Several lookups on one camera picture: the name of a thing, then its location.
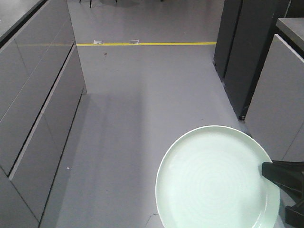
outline gray cabinet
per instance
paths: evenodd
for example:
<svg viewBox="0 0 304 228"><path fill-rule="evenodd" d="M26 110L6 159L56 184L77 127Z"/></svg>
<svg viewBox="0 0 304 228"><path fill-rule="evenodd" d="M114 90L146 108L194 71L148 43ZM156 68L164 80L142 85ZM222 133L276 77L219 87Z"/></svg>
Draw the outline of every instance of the gray cabinet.
<svg viewBox="0 0 304 228"><path fill-rule="evenodd" d="M1 228L37 228L38 221L0 169L0 226Z"/></svg>
<svg viewBox="0 0 304 228"><path fill-rule="evenodd" d="M9 177L37 219L42 216L84 84L73 46Z"/></svg>
<svg viewBox="0 0 304 228"><path fill-rule="evenodd" d="M56 148L43 115L33 131L10 179L36 218L40 219L61 151Z"/></svg>
<svg viewBox="0 0 304 228"><path fill-rule="evenodd" d="M74 40L66 1L49 0L0 54L5 65L0 70L0 88L5 86L0 91L0 166L7 175Z"/></svg>
<svg viewBox="0 0 304 228"><path fill-rule="evenodd" d="M0 49L1 228L37 228L49 196L64 194L52 184L68 178L58 166L85 88L66 0L35 7Z"/></svg>
<svg viewBox="0 0 304 228"><path fill-rule="evenodd" d="M73 47L57 80L42 112L57 147L62 150L85 84L76 47Z"/></svg>
<svg viewBox="0 0 304 228"><path fill-rule="evenodd" d="M289 149L296 151L294 143L300 145L304 139L300 131L304 122L303 72L303 58L275 35L245 119L253 138L273 160L283 159ZM292 159L292 154L296 156L292 152L286 158Z"/></svg>

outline plate rim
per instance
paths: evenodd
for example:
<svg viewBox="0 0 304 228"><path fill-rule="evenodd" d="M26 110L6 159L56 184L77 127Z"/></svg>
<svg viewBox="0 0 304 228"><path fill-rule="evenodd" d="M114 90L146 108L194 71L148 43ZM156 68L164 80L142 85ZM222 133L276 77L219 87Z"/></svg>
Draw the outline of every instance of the plate rim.
<svg viewBox="0 0 304 228"><path fill-rule="evenodd" d="M266 157L267 157L268 160L269 160L268 162L272 162L272 160L271 160L271 158L269 157L269 155L267 154L267 152L264 150L264 148L263 148L255 139L253 139L252 137L250 137L249 135L247 135L246 133L244 133L244 132L242 132L242 131L240 131L240 130L238 130L238 129L235 129L235 128L232 128L232 127L228 127L228 126L223 126L223 125L207 125L207 126L201 126L201 127L198 127L198 128L195 128L195 129L192 129L192 130L186 132L185 134L183 134L182 136L180 136L177 140L175 140L174 143L168 148L168 150L167 150L166 153L164 154L164 156L163 156L163 158L162 158L162 160L161 160L161 163L160 163L160 165L159 165L159 167L158 167L158 170L157 170L157 175L156 175L156 180L155 180L155 201L156 201L157 212L158 212L158 214L159 214L161 223L162 223L162 225L164 226L164 228L166 228L166 227L165 227L164 222L163 222L163 219L162 219L162 217L161 217L161 215L160 215L159 205L158 205L158 200L157 200L157 198L158 198L158 197L157 197L157 189L158 189L157 187L158 187L158 179L159 179L159 175L160 175L160 169L161 169L161 167L162 167L162 164L164 163L164 160L166 159L166 157L168 156L169 152L171 151L172 147L174 147L175 144L179 142L179 140L181 140L182 138L186 137L188 134L190 134L190 133L192 133L192 132L194 132L194 131L198 131L198 130L203 129L203 128L226 128L226 129L230 129L230 130L236 131L236 132L238 132L238 133L241 133L242 135L244 135L244 136L246 136L247 138L249 138L249 139L251 139L252 141L254 141L254 142L258 145L258 147L265 153ZM278 202L279 202L279 203L278 203L278 205L277 205L277 208L276 208L276 211L277 211L277 212L276 212L275 214L278 214L278 212L279 212L280 198L281 198L281 194L280 194L279 187L277 186L277 188L278 188Z"/></svg>

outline ceramic plate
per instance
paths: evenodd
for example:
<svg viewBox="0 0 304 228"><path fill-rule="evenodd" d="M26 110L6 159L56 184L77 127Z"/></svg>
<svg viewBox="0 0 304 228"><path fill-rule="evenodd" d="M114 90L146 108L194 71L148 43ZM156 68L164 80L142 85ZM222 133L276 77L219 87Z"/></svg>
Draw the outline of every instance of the ceramic plate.
<svg viewBox="0 0 304 228"><path fill-rule="evenodd" d="M271 162L252 138L233 128L206 126L179 138L156 179L165 228L272 228L279 188L261 176Z"/></svg>

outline cabinet drawer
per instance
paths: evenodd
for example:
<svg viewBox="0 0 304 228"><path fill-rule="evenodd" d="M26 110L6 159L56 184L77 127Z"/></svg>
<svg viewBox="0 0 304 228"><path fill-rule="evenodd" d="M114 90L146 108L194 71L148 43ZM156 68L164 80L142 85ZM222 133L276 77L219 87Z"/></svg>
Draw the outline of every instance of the cabinet drawer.
<svg viewBox="0 0 304 228"><path fill-rule="evenodd" d="M28 79L15 40L0 49L0 120Z"/></svg>
<svg viewBox="0 0 304 228"><path fill-rule="evenodd" d="M0 202L0 225L2 228L38 227L38 221L1 169Z"/></svg>
<svg viewBox="0 0 304 228"><path fill-rule="evenodd" d="M38 220L47 201L60 156L61 151L56 148L41 114L9 177Z"/></svg>
<svg viewBox="0 0 304 228"><path fill-rule="evenodd" d="M62 12L64 6L63 0L49 0L15 38L29 75L42 60L44 53L66 21L68 14Z"/></svg>
<svg viewBox="0 0 304 228"><path fill-rule="evenodd" d="M58 149L62 150L84 87L78 51L73 46L42 110Z"/></svg>
<svg viewBox="0 0 304 228"><path fill-rule="evenodd" d="M49 47L49 51L52 51L54 55L56 55L54 60L57 61L59 66L62 66L62 63L64 63L65 59L67 58L74 41L75 38L71 19L68 18L62 25L61 30L56 36L54 42Z"/></svg>
<svg viewBox="0 0 304 228"><path fill-rule="evenodd" d="M8 174L51 90L62 64L48 50L0 121L0 161Z"/></svg>

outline gray countertop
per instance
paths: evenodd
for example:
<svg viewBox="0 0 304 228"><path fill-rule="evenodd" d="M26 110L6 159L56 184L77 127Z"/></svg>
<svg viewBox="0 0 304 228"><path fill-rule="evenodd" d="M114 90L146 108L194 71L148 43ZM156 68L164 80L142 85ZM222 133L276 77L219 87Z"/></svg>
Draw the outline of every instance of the gray countertop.
<svg viewBox="0 0 304 228"><path fill-rule="evenodd" d="M276 26L304 51L304 18L280 18Z"/></svg>
<svg viewBox="0 0 304 228"><path fill-rule="evenodd" d="M0 0L0 42L43 0Z"/></svg>

